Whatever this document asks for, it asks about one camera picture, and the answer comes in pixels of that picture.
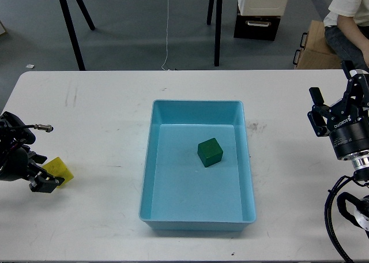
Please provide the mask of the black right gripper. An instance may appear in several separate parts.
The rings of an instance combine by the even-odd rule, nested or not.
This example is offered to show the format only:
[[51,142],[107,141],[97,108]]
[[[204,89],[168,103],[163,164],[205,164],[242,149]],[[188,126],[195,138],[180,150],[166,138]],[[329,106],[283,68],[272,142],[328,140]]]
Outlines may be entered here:
[[348,80],[341,101],[329,110],[321,90],[311,87],[312,108],[307,116],[316,136],[329,135],[338,160],[346,160],[351,154],[368,150],[368,73],[356,69],[352,61],[342,61],[341,67]]

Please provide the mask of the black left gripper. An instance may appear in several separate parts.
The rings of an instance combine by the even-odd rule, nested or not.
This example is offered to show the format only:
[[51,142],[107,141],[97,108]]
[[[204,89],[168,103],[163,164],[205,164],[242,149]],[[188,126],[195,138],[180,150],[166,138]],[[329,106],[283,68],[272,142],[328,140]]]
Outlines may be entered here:
[[27,152],[24,148],[19,148],[12,152],[8,159],[5,160],[1,168],[1,180],[29,180],[30,190],[39,193],[52,193],[56,187],[65,181],[63,177],[52,176],[47,172],[39,171],[36,174],[29,166],[31,163],[30,160],[33,160],[37,164],[43,164],[47,160],[47,157],[39,155],[34,151]]

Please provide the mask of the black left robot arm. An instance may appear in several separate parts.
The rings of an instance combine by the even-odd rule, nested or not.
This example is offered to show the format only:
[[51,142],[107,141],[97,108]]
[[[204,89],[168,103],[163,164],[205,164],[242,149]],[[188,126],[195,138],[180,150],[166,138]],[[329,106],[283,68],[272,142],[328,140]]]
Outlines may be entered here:
[[47,157],[30,149],[36,141],[31,129],[47,133],[53,131],[51,125],[26,125],[11,112],[1,115],[1,181],[29,181],[32,192],[52,193],[65,181],[63,177],[49,174],[40,165]]

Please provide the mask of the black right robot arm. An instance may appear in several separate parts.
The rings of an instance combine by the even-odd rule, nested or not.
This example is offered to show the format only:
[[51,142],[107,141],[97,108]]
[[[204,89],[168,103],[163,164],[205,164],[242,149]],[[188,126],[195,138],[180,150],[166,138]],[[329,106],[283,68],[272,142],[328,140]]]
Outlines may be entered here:
[[351,61],[341,62],[347,78],[343,97],[327,106],[318,87],[309,89],[312,109],[307,117],[317,137],[329,137],[338,160],[350,161],[352,176],[342,176],[329,190],[324,207],[327,234],[344,262],[353,260],[338,241],[332,222],[332,206],[354,226],[368,231],[368,197],[357,198],[343,192],[349,182],[368,187],[368,72],[357,69]]

